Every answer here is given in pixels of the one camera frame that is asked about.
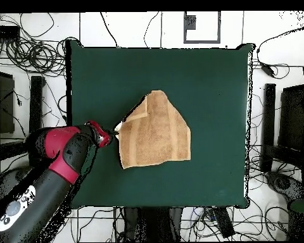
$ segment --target black cable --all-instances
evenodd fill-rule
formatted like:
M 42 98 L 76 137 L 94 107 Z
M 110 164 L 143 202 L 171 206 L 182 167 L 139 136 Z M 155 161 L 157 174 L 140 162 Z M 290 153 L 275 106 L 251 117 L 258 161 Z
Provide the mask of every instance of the black cable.
M 287 213 L 288 216 L 289 216 L 289 212 L 288 212 L 287 210 L 285 210 L 284 208 L 279 207 L 279 206 L 271 207 L 271 208 L 269 208 L 268 210 L 266 210 L 266 212 L 265 212 L 265 226 L 266 226 L 267 232 L 268 232 L 268 234 L 271 236 L 271 238 L 272 238 L 274 241 L 277 241 L 277 240 L 274 238 L 274 236 L 271 234 L 271 232 L 269 231 L 270 228 L 269 228 L 269 226 L 268 226 L 268 221 L 267 221 L 267 214 L 268 214 L 268 212 L 271 211 L 272 209 L 281 209 L 281 210 L 283 210 L 285 213 Z
M 116 39 L 114 38 L 114 36 L 111 34 L 111 32 L 109 31 L 109 29 L 108 29 L 108 27 L 107 27 L 107 24 L 106 24 L 106 22 L 105 22 L 105 18 L 104 18 L 104 16 L 103 16 L 103 13 L 100 12 L 100 15 L 101 15 L 101 17 L 102 17 L 102 19 L 103 19 L 103 21 L 104 21 L 104 26 L 106 27 L 106 29 L 107 29 L 108 33 L 110 34 L 111 38 L 114 40 L 116 47 L 118 47 L 117 42 L 116 42 Z
M 304 30 L 304 26 L 303 26 L 303 27 L 300 27 L 300 28 L 288 30 L 288 31 L 286 31 L 286 32 L 284 32 L 284 33 L 282 33 L 282 34 L 279 34 L 279 35 L 277 35 L 277 36 L 268 38 L 267 40 L 263 41 L 263 42 L 259 45 L 258 49 L 256 50 L 256 58 L 257 58 L 258 62 L 259 62 L 260 64 L 262 64 L 262 65 L 271 66 L 271 65 L 266 64 L 266 63 L 263 63 L 262 61 L 259 60 L 260 48 L 261 48 L 261 46 L 262 46 L 264 43 L 266 43 L 266 42 L 268 42 L 268 41 L 270 41 L 270 40 L 272 40 L 272 39 L 281 37 L 281 36 L 283 36 L 283 35 L 288 35 L 288 34 L 290 34 L 291 32 L 298 32 L 298 31 L 301 31 L 301 30 Z M 286 76 L 289 74 L 289 69 L 290 69 L 290 68 L 289 68 L 289 66 L 288 66 L 287 64 L 285 64 L 285 63 L 281 63 L 281 64 L 286 65 L 286 66 L 288 67 L 288 72 L 287 72 L 287 74 L 284 76 L 284 77 L 286 77 Z
M 22 126 L 22 124 L 19 122 L 19 119 L 17 119 L 16 117 L 14 117 L 11 113 L 9 113 L 9 112 L 8 112 L 7 110 L 5 110 L 4 108 L 0 107 L 0 109 L 2 109 L 7 115 L 10 115 L 12 118 L 14 118 L 14 119 L 18 122 L 18 124 L 19 124 L 19 126 L 20 126 L 20 128 L 21 128 L 21 130 L 22 130 L 22 132 L 23 132 L 23 136 L 26 137 L 26 133 L 25 133 L 25 131 L 23 130 L 23 126 Z
M 83 227 L 80 228 L 79 230 L 79 239 L 78 239 L 78 242 L 80 242 L 81 240 L 81 231 L 82 229 L 84 229 L 85 227 L 87 227 L 88 225 L 90 225 L 90 223 L 93 221 L 94 217 L 96 216 L 97 213 L 101 213 L 101 212 L 104 212 L 104 213 L 110 213 L 112 212 L 113 210 L 109 210 L 109 211 L 106 211 L 106 210 L 103 210 L 103 209 L 99 209 L 97 211 L 95 211 L 95 213 L 93 214 L 92 218 L 90 219 L 90 221 L 88 223 L 86 223 Z
M 10 169 L 11 165 L 12 165 L 16 160 L 18 160 L 18 159 L 20 159 L 20 158 L 23 158 L 23 157 L 26 156 L 26 155 L 27 155 L 27 154 L 23 154 L 23 155 L 17 157 L 16 159 L 14 159 L 14 160 L 9 164 L 9 166 L 7 167 L 7 169 L 5 169 L 4 171 L 2 171 L 2 172 L 0 173 L 0 176 L 1 176 L 3 173 L 5 173 L 6 171 L 8 171 L 8 170 Z
M 63 112 L 63 113 L 66 113 L 66 111 L 64 111 L 64 110 L 61 109 L 60 101 L 61 101 L 64 97 L 66 97 L 66 96 L 67 96 L 67 95 L 64 95 L 64 96 L 62 96 L 62 97 L 60 97 L 60 98 L 58 99 L 58 109 L 59 109 L 61 112 Z
M 28 35 L 28 37 L 30 37 L 30 38 L 41 37 L 42 35 L 46 34 L 49 30 L 51 30 L 51 29 L 53 28 L 53 26 L 54 26 L 54 20 L 53 20 L 51 14 L 48 13 L 48 15 L 49 15 L 49 17 L 50 17 L 51 20 L 52 20 L 52 25 L 51 25 L 45 32 L 43 32 L 43 33 L 40 34 L 40 35 L 30 35 L 28 32 L 26 32 L 26 30 L 24 29 L 23 24 L 22 24 L 22 16 L 23 16 L 23 13 L 20 14 L 20 27 L 23 29 L 23 31 L 24 31 L 24 32 Z
M 146 46 L 146 47 L 148 47 L 148 45 L 147 45 L 147 44 L 146 44 L 146 42 L 145 42 L 145 36 L 146 36 L 146 33 L 148 32 L 148 29 L 149 29 L 149 25 L 150 25 L 150 23 L 153 21 L 153 19 L 154 19 L 156 16 L 158 16 L 158 14 L 159 14 L 159 11 L 157 12 L 157 14 L 156 14 L 154 17 L 152 17 L 152 19 L 149 21 L 148 26 L 146 27 L 146 31 L 145 31 L 145 34 L 144 34 L 144 37 L 143 37 L 143 39 L 144 39 L 144 43 L 145 43 L 145 46 Z

